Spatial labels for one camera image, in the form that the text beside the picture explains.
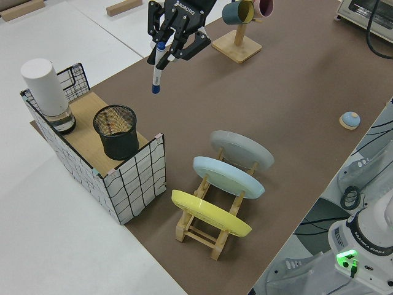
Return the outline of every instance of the brown table mat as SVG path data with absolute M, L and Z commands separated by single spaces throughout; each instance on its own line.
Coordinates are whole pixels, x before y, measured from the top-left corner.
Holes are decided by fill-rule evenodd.
M 247 294 L 393 94 L 391 62 L 369 51 L 364 30 L 333 20 L 338 5 L 276 1 L 270 18 L 247 26 L 261 52 L 239 65 L 208 47 L 170 63 L 158 95 L 145 60 L 93 87 L 106 103 L 131 106 L 145 136 L 165 134 L 168 190 L 126 226 L 189 294 Z M 235 28 L 218 20 L 207 31 L 215 40 Z M 338 123 L 346 111 L 361 116 L 354 132 Z M 170 201 L 172 189 L 199 185 L 193 158 L 216 156 L 214 130 L 252 138 L 276 159 L 255 174 L 265 194 L 238 213 L 252 232 L 230 236 L 217 262 L 201 243 L 175 240 L 181 211 Z M 233 201 L 214 188 L 206 200 Z

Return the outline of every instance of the marker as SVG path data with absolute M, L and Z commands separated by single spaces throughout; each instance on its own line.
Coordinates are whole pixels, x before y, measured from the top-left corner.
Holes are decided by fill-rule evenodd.
M 157 44 L 157 49 L 155 51 L 155 64 L 154 64 L 154 72 L 153 72 L 153 86 L 152 92 L 157 94 L 160 92 L 160 80 L 161 80 L 161 72 L 162 70 L 157 69 L 157 63 L 161 60 L 161 58 L 165 54 L 165 43 L 159 42 Z

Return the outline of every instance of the white cylindrical container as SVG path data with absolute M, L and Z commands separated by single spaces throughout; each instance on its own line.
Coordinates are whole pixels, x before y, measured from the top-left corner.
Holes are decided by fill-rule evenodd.
M 35 58 L 27 61 L 20 72 L 45 118 L 60 133 L 71 132 L 76 126 L 76 120 L 52 62 Z

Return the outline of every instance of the light blue plate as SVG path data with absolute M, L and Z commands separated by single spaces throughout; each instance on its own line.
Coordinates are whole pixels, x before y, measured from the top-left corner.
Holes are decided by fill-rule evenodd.
M 224 149 L 225 160 L 247 169 L 255 162 L 258 163 L 256 170 L 266 170 L 274 163 L 274 157 L 267 149 L 237 133 L 214 131 L 210 135 L 210 143 L 216 151 Z
M 208 183 L 232 195 L 244 191 L 244 198 L 256 199 L 265 192 L 263 185 L 251 175 L 216 159 L 195 157 L 194 170 L 202 178 L 208 175 Z

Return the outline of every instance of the robotic arm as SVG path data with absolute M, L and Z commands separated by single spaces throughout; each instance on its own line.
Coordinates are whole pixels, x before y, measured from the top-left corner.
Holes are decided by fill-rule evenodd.
M 150 1 L 148 11 L 148 34 L 152 36 L 152 53 L 147 59 L 158 70 L 163 70 L 170 61 L 189 60 L 208 46 L 211 41 L 206 35 L 204 24 L 216 0 L 165 0 L 165 6 Z M 156 62 L 157 44 L 166 44 L 174 34 L 171 47 Z M 194 41 L 184 48 L 190 35 L 195 34 Z
M 393 190 L 346 221 L 332 224 L 328 239 L 336 269 L 380 294 L 393 293 Z

